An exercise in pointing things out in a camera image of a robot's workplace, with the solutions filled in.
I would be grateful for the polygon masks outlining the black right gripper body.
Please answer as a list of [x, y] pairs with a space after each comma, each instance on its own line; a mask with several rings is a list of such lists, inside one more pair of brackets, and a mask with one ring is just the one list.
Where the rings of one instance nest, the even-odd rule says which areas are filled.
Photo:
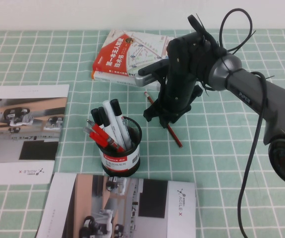
[[143, 113], [147, 121], [164, 116], [170, 122], [170, 113], [190, 111], [191, 103], [203, 92], [196, 82], [208, 84], [210, 71], [226, 50], [216, 41], [190, 33], [171, 40], [167, 53], [167, 59], [143, 68], [144, 75], [152, 75], [161, 85], [157, 100]]

